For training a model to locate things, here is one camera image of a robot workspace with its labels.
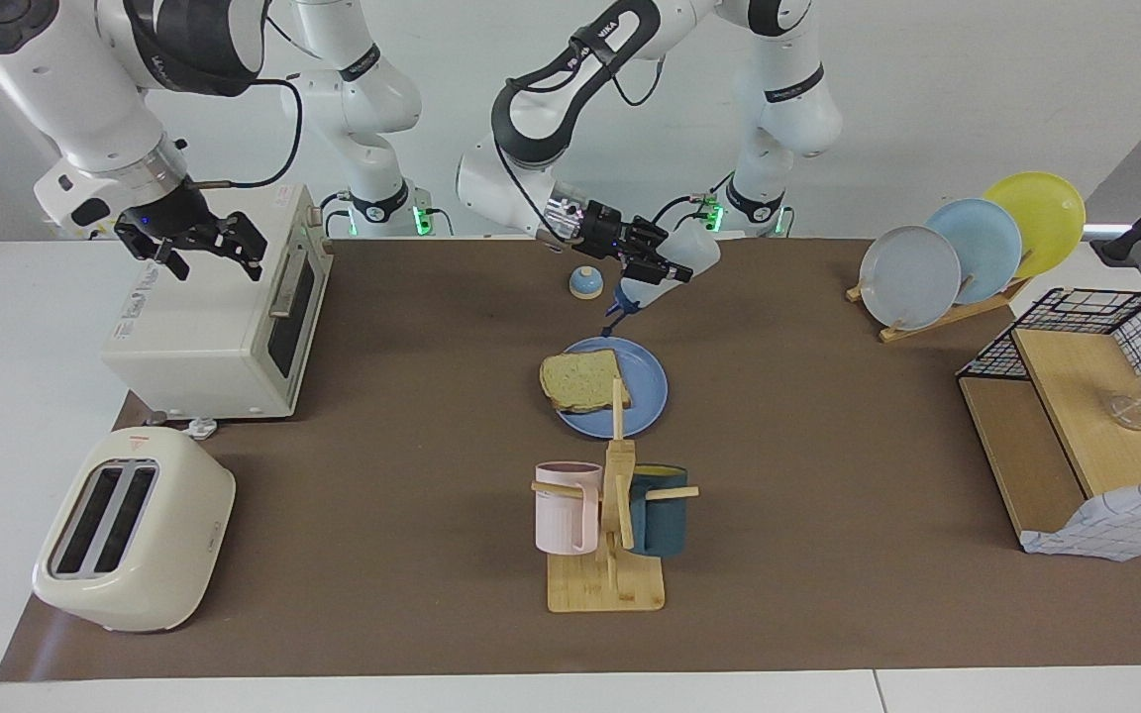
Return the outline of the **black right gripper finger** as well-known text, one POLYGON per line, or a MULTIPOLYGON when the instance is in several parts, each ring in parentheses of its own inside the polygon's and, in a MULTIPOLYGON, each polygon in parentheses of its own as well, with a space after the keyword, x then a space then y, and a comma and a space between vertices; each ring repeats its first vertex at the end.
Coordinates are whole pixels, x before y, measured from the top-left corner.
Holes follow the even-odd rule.
POLYGON ((118 240, 122 241, 128 252, 137 260, 148 260, 163 265, 176 279, 187 279, 191 267, 183 257, 176 256, 169 240, 155 241, 141 230, 118 230, 118 240))
POLYGON ((234 212, 217 220, 216 230, 209 253, 238 264, 249 279, 259 281, 267 242, 254 222, 245 213, 234 212))

